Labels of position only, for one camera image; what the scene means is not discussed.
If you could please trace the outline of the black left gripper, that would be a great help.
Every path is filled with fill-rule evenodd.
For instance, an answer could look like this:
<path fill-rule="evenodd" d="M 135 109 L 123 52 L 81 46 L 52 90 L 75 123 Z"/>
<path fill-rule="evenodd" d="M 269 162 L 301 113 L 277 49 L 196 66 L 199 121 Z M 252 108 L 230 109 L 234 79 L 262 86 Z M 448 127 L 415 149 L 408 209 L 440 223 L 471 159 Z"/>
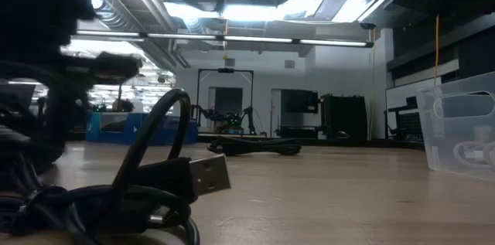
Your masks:
<path fill-rule="evenodd" d="M 80 21 L 97 14 L 91 0 L 0 0 L 0 77 L 30 78 L 48 85 L 40 162 L 51 165 L 65 151 L 73 127 L 73 84 L 120 84 L 138 74 L 133 56 L 102 52 L 94 58 L 67 55 Z"/>

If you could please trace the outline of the blue cardboard box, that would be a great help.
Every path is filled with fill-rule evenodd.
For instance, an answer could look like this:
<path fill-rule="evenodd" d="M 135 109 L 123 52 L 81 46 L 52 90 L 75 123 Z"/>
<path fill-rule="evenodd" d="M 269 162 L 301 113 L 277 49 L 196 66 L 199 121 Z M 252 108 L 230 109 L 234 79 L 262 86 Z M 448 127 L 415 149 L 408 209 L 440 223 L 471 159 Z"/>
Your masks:
<path fill-rule="evenodd" d="M 86 125 L 85 138 L 90 142 L 131 145 L 148 113 L 94 112 Z M 166 115 L 150 141 L 152 146 L 172 145 L 179 127 L 179 117 Z"/>

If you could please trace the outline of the background robot station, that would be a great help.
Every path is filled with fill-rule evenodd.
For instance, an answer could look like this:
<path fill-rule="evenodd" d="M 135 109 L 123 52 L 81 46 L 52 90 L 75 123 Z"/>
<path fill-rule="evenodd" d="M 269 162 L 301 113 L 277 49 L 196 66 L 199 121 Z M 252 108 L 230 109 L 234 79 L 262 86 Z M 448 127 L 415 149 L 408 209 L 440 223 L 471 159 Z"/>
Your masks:
<path fill-rule="evenodd" d="M 244 75 L 244 73 L 249 73 L 251 79 L 247 79 L 250 84 L 250 104 L 248 107 L 243 109 L 240 113 L 229 112 L 228 114 L 218 114 L 216 110 L 206 109 L 200 105 L 200 85 L 203 80 L 205 80 L 208 75 L 201 77 L 202 72 L 208 73 L 223 73 L 232 74 L 239 73 Z M 218 69 L 198 69 L 197 71 L 197 84 L 196 84 L 196 104 L 191 105 L 191 117 L 194 117 L 197 121 L 197 127 L 201 127 L 201 119 L 205 117 L 207 120 L 212 122 L 225 121 L 227 125 L 224 125 L 224 129 L 220 130 L 221 134 L 239 134 L 240 136 L 253 135 L 256 136 L 256 126 L 253 118 L 253 94 L 254 94 L 254 71 L 253 70 L 236 70 L 233 68 L 218 68 Z M 265 132 L 259 133 L 259 135 L 266 135 Z"/>

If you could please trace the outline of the long ceiling light strip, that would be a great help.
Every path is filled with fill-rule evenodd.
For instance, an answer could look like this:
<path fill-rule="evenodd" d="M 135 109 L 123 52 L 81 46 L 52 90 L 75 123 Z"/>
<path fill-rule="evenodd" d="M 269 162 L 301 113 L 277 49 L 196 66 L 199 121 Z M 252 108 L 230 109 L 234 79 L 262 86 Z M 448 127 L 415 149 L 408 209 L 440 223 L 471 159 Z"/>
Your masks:
<path fill-rule="evenodd" d="M 157 32 L 114 32 L 97 30 L 77 30 L 76 36 L 95 37 L 120 37 L 128 39 L 174 39 L 174 40 L 201 40 L 220 42 L 250 42 L 250 43 L 274 43 L 305 46 L 342 46 L 352 48 L 372 48 L 373 42 L 348 41 L 341 39 L 297 39 L 277 38 L 263 36 L 232 36 L 232 35 L 207 35 L 207 34 L 183 34 L 183 33 L 157 33 Z"/>

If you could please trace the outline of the black cabinet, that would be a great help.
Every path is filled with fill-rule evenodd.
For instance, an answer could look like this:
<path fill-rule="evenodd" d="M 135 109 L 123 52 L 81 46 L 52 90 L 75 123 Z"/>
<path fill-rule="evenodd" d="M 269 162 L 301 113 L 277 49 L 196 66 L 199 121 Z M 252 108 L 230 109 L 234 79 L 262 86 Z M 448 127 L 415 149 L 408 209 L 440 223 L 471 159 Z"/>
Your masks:
<path fill-rule="evenodd" d="M 326 139 L 367 140 L 367 109 L 362 96 L 320 97 L 321 129 Z"/>

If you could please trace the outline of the black perforated rack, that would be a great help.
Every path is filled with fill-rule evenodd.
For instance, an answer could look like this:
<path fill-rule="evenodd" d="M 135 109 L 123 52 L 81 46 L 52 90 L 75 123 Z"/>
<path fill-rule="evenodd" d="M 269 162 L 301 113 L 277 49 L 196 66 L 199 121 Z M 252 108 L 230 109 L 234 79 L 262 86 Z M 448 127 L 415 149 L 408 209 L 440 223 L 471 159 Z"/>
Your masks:
<path fill-rule="evenodd" d="M 385 138 L 396 141 L 423 142 L 423 134 L 416 97 L 407 97 L 406 105 L 384 111 Z M 389 114 L 394 115 L 395 128 L 388 123 Z"/>

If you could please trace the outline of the clear plastic bin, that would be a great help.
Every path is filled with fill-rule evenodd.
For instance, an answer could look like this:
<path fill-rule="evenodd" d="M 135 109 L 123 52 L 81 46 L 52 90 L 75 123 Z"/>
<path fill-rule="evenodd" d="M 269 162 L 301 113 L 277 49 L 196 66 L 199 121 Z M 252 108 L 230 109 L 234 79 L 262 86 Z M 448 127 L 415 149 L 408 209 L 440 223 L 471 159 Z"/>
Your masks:
<path fill-rule="evenodd" d="M 428 166 L 495 182 L 495 72 L 416 95 Z"/>

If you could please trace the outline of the black wall monitor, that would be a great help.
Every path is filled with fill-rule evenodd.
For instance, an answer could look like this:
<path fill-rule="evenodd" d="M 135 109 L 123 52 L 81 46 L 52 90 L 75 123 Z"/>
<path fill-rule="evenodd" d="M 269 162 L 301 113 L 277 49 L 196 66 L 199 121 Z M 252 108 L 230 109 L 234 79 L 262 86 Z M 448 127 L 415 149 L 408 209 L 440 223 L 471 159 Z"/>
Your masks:
<path fill-rule="evenodd" d="M 282 110 L 287 113 L 317 114 L 318 93 L 311 90 L 282 90 Z"/>

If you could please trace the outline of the black aluminium table frame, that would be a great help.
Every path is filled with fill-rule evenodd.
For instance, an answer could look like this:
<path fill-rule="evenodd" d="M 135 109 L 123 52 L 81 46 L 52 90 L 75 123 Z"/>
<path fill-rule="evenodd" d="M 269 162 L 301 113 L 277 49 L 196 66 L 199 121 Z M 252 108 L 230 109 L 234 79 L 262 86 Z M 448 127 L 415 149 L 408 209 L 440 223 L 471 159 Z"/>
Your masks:
<path fill-rule="evenodd" d="M 240 138 L 246 141 L 297 141 L 301 146 L 327 146 L 327 147 L 356 147 L 356 148 L 403 148 L 418 151 L 425 151 L 425 145 L 419 141 L 397 141 L 391 139 L 373 139 L 370 141 L 354 141 L 351 139 L 313 139 L 313 138 L 263 138 L 257 135 L 218 135 L 218 134 L 199 134 L 198 143 L 211 143 L 218 137 Z"/>

